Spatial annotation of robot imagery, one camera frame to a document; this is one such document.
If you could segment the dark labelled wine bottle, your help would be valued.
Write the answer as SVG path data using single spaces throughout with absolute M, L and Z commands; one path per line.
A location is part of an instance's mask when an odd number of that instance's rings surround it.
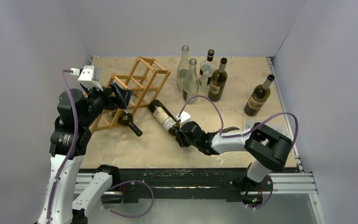
M 179 123 L 161 101 L 158 99 L 151 101 L 148 109 L 167 133 L 172 136 L 177 135 L 176 131 L 179 128 Z

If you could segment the olive green wine bottle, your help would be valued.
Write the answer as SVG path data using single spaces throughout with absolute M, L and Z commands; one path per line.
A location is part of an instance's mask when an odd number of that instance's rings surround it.
M 212 74 L 208 97 L 213 102 L 219 101 L 222 97 L 227 81 L 226 64 L 227 58 L 221 58 L 219 68 Z

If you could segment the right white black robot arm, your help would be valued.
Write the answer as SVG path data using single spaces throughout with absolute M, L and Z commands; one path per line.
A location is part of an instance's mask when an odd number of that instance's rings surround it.
M 247 168 L 243 184 L 254 190 L 271 172 L 284 170 L 293 145 L 291 139 L 265 124 L 258 122 L 254 128 L 249 133 L 242 131 L 233 135 L 206 133 L 196 122 L 189 121 L 176 131 L 177 142 L 181 147 L 193 146 L 208 156 L 249 152 L 255 161 Z

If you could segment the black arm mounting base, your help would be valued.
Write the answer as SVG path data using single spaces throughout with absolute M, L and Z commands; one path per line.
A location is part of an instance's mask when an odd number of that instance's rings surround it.
M 262 194 L 273 190 L 272 179 L 261 183 L 244 181 L 246 168 L 104 168 L 81 169 L 79 177 L 107 172 L 113 189 L 105 196 L 117 196 L 124 203 L 140 199 L 209 199 L 260 204 Z

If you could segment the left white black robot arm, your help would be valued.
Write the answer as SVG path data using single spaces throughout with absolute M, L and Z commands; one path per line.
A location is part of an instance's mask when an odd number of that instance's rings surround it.
M 120 186 L 118 168 L 101 165 L 96 179 L 75 198 L 75 186 L 92 133 L 90 126 L 108 109 L 126 109 L 133 90 L 111 82 L 101 90 L 92 88 L 85 96 L 79 89 L 67 89 L 60 95 L 50 137 L 50 178 L 39 224 L 86 224 L 90 210 L 104 191 Z

